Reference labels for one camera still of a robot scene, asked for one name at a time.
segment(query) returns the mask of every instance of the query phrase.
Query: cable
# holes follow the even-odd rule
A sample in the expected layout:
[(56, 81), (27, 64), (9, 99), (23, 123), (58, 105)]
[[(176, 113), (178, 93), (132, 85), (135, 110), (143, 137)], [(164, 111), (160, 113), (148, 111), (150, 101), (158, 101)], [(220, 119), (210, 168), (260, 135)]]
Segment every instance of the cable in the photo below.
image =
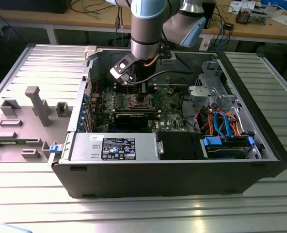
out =
[(240, 132), (239, 132), (239, 123), (238, 123), (238, 122), (236, 122), (236, 129), (237, 129), (237, 134), (238, 134), (239, 136), (241, 136), (241, 134), (240, 134)]
[(233, 132), (231, 131), (230, 129), (230, 126), (229, 126), (229, 121), (226, 117), (226, 114), (225, 113), (222, 113), (222, 112), (217, 112), (213, 118), (213, 125), (215, 127), (215, 130), (223, 137), (225, 137), (225, 135), (218, 129), (218, 125), (217, 125), (217, 117), (218, 115), (221, 114), (223, 117), (224, 117), (224, 121), (225, 121), (225, 128), (226, 128), (226, 132), (229, 136), (232, 136), (233, 135)]
[(150, 67), (150, 66), (152, 66), (152, 65), (158, 60), (159, 56), (160, 56), (159, 54), (156, 55), (150, 63), (145, 63), (143, 66), (144, 66), (144, 67)]
[(187, 123), (188, 125), (190, 125), (190, 126), (194, 129), (194, 131), (200, 132), (200, 131), (198, 131), (198, 129), (195, 128), (190, 122), (188, 122), (187, 119), (186, 119), (186, 118), (184, 117), (184, 115), (183, 115), (182, 105), (183, 105), (183, 101), (184, 101), (184, 98), (185, 98), (185, 96), (186, 96), (186, 93), (187, 93), (187, 92), (184, 93), (184, 95), (183, 95), (183, 97), (182, 97), (182, 100), (181, 100), (181, 103), (180, 103), (180, 111), (181, 111), (182, 120), (185, 120), (186, 123)]
[(165, 35), (165, 32), (164, 32), (163, 28), (161, 28), (161, 30), (162, 30), (162, 35), (163, 35), (164, 40), (165, 40), (165, 46), (168, 48), (168, 40), (167, 40), (167, 37), (166, 37), (166, 35)]
[(190, 71), (180, 71), (180, 70), (164, 70), (158, 73), (155, 73), (151, 76), (149, 76), (148, 78), (138, 81), (138, 82), (129, 82), (130, 84), (141, 84), (141, 83), (145, 83), (146, 81), (160, 75), (160, 74), (164, 74), (164, 73), (178, 73), (178, 74), (193, 74), (194, 71), (190, 68), (190, 66), (188, 64), (186, 64), (177, 54), (176, 54), (176, 58), (186, 67), (188, 68), (188, 70)]
[(73, 8), (73, 5), (74, 5), (76, 2), (78, 2), (78, 1), (80, 1), (80, 0), (75, 0), (72, 4), (70, 4), (70, 9), (73, 10), (73, 11), (75, 11), (75, 12), (79, 12), (79, 13), (93, 13), (93, 12), (105, 10), (105, 9), (107, 9), (107, 8), (110, 8), (110, 7), (114, 7), (114, 6), (112, 5), (112, 6), (106, 6), (106, 7), (104, 7), (104, 8), (101, 8), (101, 9), (98, 9), (98, 10), (94, 10), (94, 11), (78, 11), (78, 10), (76, 10), (76, 9)]
[(90, 4), (90, 5), (87, 5), (87, 6), (84, 6), (84, 0), (81, 0), (81, 3), (82, 3), (82, 8), (83, 8), (83, 10), (85, 11), (85, 14), (86, 14), (87, 16), (100, 19), (100, 16), (97, 15), (98, 12), (91, 13), (91, 15), (90, 15), (90, 13), (87, 12), (87, 11), (88, 11), (87, 8), (90, 7), (90, 6), (98, 6), (98, 5), (101, 5), (101, 4), (105, 3), (105, 0), (103, 0), (101, 3)]
[(173, 85), (173, 81), (179, 79), (179, 80), (183, 80), (187, 85), (192, 86), (191, 83), (189, 83), (189, 81), (183, 77), (175, 77), (173, 78), (170, 82), (169, 82), (169, 86)]
[(120, 11), (120, 14), (121, 14), (121, 34), (122, 34), (122, 47), (124, 47), (124, 35), (123, 35), (123, 14), (122, 14), (122, 7), (121, 7), (121, 11)]
[(127, 3), (127, 5), (128, 5), (128, 7), (130, 8), (130, 3), (129, 3), (129, 1), (128, 1), (128, 0), (126, 0), (126, 3)]
[(115, 33), (114, 33), (114, 46), (116, 47), (116, 35), (118, 33), (118, 30), (120, 28), (120, 8), (118, 7), (118, 14), (115, 18), (115, 23), (114, 23), (114, 28), (115, 28)]
[(25, 44), (27, 44), (27, 41), (23, 39), (23, 37), (4, 19), (4, 17), (1, 16), (1, 14), (0, 14), (0, 18), (1, 18), (6, 24), (8, 24), (8, 26), (9, 26), (10, 28), (12, 28), (12, 30), (18, 35), (18, 37), (19, 37)]
[(220, 23), (221, 31), (222, 31), (221, 42), (220, 42), (219, 46), (218, 46), (218, 47), (217, 47), (217, 49), (216, 49), (216, 51), (219, 51), (219, 50), (220, 50), (220, 46), (221, 46), (221, 44), (222, 44), (222, 42), (223, 42), (223, 37), (224, 37), (224, 28), (223, 28), (222, 23), (221, 23), (219, 20), (216, 20), (216, 21), (217, 21), (218, 23)]

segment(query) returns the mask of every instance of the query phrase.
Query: electronic equipment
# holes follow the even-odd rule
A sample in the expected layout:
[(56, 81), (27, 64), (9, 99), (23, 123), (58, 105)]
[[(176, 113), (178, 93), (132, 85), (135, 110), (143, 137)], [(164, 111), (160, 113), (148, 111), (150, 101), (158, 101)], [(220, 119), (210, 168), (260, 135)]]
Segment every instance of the electronic equipment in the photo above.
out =
[(212, 14), (216, 7), (216, 2), (214, 0), (203, 0), (202, 7), (204, 9), (204, 17), (206, 18), (204, 28), (208, 29), (211, 22)]
[[(39, 45), (26, 52), (33, 59), (24, 58), (15, 77), (29, 82), (28, 70), (32, 85), (8, 91), (3, 84), (3, 95), (14, 97), (0, 98), (1, 162), (48, 158), (73, 198), (242, 193), (287, 168), (272, 121), (245, 82), (265, 74), (256, 86), (267, 90), (273, 82), (286, 96), (268, 61), (255, 54), (169, 50), (166, 37), (185, 46), (198, 38), (206, 21), (200, 0), (114, 3), (131, 7), (130, 50)], [(56, 56), (39, 59), (41, 50)], [(68, 87), (62, 77), (77, 86)], [(58, 87), (42, 85), (48, 81)]]
[(0, 0), (0, 9), (64, 14), (71, 0)]

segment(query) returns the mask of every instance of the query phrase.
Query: workbench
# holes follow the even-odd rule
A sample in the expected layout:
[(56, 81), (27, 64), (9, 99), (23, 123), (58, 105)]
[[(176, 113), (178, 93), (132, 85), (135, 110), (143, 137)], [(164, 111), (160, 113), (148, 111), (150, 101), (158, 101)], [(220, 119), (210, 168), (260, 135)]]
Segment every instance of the workbench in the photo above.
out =
[[(30, 104), (24, 90), (37, 85), (48, 105), (63, 99), (74, 106), (71, 93), (78, 90), (86, 67), (84, 50), (84, 46), (62, 45), (26, 48), (0, 84), (0, 103), (15, 98), (20, 105)], [(287, 150), (286, 81), (267, 72), (276, 73), (265, 58), (251, 53), (226, 56)], [(52, 229), (63, 233), (287, 232), (287, 170), (258, 181), (243, 194), (73, 199), (46, 162), (0, 163), (0, 222), (33, 233)]]
[[(85, 0), (85, 5), (98, 1)], [(287, 26), (280, 24), (272, 19), (268, 19), (265, 25), (261, 24), (236, 24), (235, 14), (227, 14), (228, 5), (231, 0), (217, 0), (218, 8), (221, 15), (229, 23), (233, 23), (234, 29), (231, 40), (240, 41), (256, 41), (270, 43), (287, 44)], [(104, 3), (95, 6), (95, 9), (109, 6)], [(82, 11), (82, 5), (76, 3), (75, 9)], [(25, 11), (5, 11), (0, 10), (0, 14), (12, 25), (17, 27), (43, 28), (48, 33), (50, 44), (58, 44), (55, 34), (56, 29), (64, 30), (81, 30), (81, 31), (98, 31), (98, 32), (114, 32), (114, 23), (117, 15), (117, 7), (110, 7), (99, 12), (101, 19), (90, 17), (84, 13), (78, 13), (68, 9), (65, 14), (54, 14), (44, 12), (25, 12)], [(129, 9), (123, 10), (124, 32), (130, 32), (131, 12)], [(0, 25), (6, 25), (0, 18)], [(201, 38), (203, 38), (200, 50), (207, 50), (211, 39), (216, 38), (220, 30), (215, 21), (211, 22), (208, 29), (204, 29)]]

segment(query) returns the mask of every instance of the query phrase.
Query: power supply label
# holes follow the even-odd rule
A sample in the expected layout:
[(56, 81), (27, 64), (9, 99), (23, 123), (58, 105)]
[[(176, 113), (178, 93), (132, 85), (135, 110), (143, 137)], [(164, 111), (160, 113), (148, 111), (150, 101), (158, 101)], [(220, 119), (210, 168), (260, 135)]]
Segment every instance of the power supply label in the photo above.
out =
[(104, 138), (102, 160), (136, 160), (135, 138)]

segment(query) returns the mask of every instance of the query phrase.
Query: blue latch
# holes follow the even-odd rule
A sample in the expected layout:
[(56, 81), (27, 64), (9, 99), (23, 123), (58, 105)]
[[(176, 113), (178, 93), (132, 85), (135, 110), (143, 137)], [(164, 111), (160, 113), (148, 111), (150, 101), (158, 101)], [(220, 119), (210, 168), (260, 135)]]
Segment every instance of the blue latch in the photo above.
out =
[(48, 151), (50, 151), (50, 153), (62, 153), (63, 145), (62, 144), (52, 145), (50, 146)]
[(90, 97), (87, 94), (83, 94), (83, 101), (90, 100)]
[(248, 138), (248, 141), (250, 142), (250, 144), (253, 146), (255, 144), (255, 141), (252, 137)]
[(204, 142), (204, 146), (222, 146), (222, 141), (220, 138), (218, 137), (205, 137), (203, 139)]

